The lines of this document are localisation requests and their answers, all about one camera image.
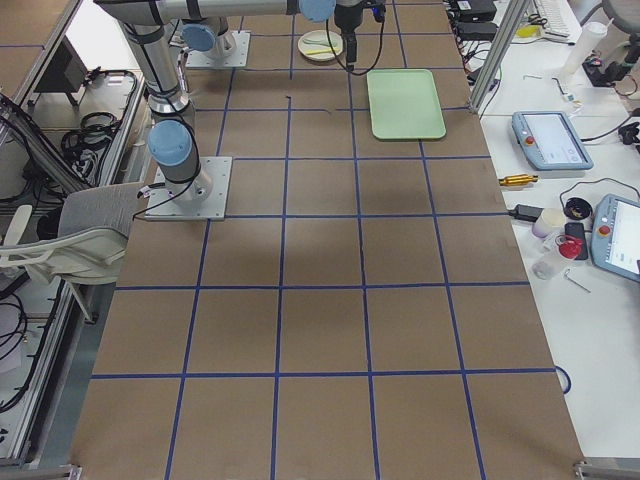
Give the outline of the beige round plate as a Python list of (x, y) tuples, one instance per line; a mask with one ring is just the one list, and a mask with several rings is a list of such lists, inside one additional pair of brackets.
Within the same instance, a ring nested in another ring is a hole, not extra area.
[[(324, 30), (314, 30), (303, 34), (297, 41), (297, 48), (300, 54), (307, 60), (314, 62), (329, 62), (335, 59), (336, 56), (340, 56), (343, 53), (344, 46), (341, 36), (334, 32), (329, 31), (326, 33)], [(331, 48), (335, 53), (322, 54), (322, 55), (306, 55), (308, 50)]]

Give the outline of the yellow plastic fork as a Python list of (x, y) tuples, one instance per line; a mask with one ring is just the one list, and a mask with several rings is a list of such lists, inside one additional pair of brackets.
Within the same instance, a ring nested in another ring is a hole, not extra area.
[(306, 55), (312, 55), (312, 56), (329, 54), (329, 53), (333, 54), (335, 53), (335, 51), (332, 50), (331, 48), (324, 48), (324, 49), (308, 50), (305, 52)]

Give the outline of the light green tray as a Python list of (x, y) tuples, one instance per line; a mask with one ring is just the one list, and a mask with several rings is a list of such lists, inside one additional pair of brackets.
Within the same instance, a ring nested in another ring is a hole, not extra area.
[(372, 133), (383, 141), (439, 140), (446, 135), (433, 73), (376, 69), (366, 76)]

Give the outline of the white keyboard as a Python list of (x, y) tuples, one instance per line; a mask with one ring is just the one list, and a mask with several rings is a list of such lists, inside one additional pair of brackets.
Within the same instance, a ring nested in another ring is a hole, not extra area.
[(571, 32), (564, 22), (562, 12), (557, 1), (533, 0), (535, 13), (543, 19), (542, 34), (550, 39), (566, 41)]

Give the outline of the upper teach pendant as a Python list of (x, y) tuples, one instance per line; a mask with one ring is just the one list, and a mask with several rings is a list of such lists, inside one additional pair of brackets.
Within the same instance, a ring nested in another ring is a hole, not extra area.
[(562, 111), (517, 111), (511, 125), (529, 164), (539, 171), (589, 170), (593, 161)]

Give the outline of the gold cylindrical tool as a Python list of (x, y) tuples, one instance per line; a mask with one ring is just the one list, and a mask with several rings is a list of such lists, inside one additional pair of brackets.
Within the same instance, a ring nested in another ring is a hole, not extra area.
[(519, 174), (502, 177), (498, 180), (501, 187), (515, 188), (536, 183), (539, 180), (537, 175)]

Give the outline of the white paper roll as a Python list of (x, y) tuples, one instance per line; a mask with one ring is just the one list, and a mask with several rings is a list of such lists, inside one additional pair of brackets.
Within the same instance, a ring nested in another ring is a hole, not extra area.
[(586, 23), (563, 67), (563, 75), (573, 75), (608, 33), (608, 25), (597, 21)]

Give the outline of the black power adapter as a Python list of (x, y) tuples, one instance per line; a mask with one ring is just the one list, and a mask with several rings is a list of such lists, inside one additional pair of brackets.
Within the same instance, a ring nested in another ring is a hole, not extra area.
[(516, 220), (535, 223), (543, 212), (543, 208), (531, 205), (517, 204), (507, 211), (508, 215)]

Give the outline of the white lavender cup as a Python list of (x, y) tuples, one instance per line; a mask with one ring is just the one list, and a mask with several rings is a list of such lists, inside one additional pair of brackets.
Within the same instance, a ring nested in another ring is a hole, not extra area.
[(566, 223), (564, 212), (556, 208), (544, 208), (532, 226), (532, 234), (540, 239), (563, 228)]

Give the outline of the black smartphone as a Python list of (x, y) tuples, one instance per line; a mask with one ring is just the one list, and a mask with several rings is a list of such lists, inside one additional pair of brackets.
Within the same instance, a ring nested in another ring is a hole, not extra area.
[(564, 226), (565, 234), (578, 239), (581, 242), (581, 251), (576, 257), (583, 261), (589, 258), (589, 249), (586, 241), (584, 225), (581, 222), (567, 222)]

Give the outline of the red round object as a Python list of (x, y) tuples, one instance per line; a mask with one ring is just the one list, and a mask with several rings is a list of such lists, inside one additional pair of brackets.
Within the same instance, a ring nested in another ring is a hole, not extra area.
[(584, 242), (580, 238), (561, 235), (557, 241), (559, 254), (568, 260), (576, 260), (582, 253)]

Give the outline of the grey office chair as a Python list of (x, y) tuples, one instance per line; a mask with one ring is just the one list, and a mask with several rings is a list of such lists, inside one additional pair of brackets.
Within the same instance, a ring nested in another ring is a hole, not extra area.
[(32, 207), (19, 206), (1, 245), (1, 267), (22, 267), (31, 280), (42, 284), (60, 278), (71, 288), (85, 321), (94, 324), (97, 315), (80, 287), (117, 281), (142, 186), (132, 182), (70, 194), (62, 206), (57, 237), (35, 243), (20, 242)]

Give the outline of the silver allen key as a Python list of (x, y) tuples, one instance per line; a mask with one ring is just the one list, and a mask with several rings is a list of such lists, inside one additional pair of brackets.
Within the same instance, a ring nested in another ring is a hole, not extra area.
[(579, 289), (581, 289), (582, 291), (590, 294), (591, 290), (586, 287), (585, 285), (583, 285), (582, 283), (580, 283), (578, 280), (576, 280), (572, 275), (571, 275), (571, 270), (570, 269), (566, 269), (563, 272), (563, 277), (565, 280), (567, 280), (568, 282), (570, 282), (571, 284), (577, 286)]

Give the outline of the lower teach pendant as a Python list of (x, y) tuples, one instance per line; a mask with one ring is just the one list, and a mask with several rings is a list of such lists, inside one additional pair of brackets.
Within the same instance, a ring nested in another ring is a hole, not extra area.
[(595, 266), (639, 282), (639, 203), (605, 195), (597, 205), (591, 236)]

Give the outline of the aluminium frame post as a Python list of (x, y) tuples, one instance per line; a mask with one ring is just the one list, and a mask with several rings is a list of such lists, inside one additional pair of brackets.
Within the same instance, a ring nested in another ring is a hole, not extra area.
[(473, 113), (480, 111), (485, 96), (495, 79), (501, 62), (513, 40), (516, 30), (520, 26), (524, 13), (528, 7), (527, 0), (511, 0), (498, 25), (496, 36), (491, 43), (487, 58), (481, 67), (474, 88), (469, 99), (469, 110)]

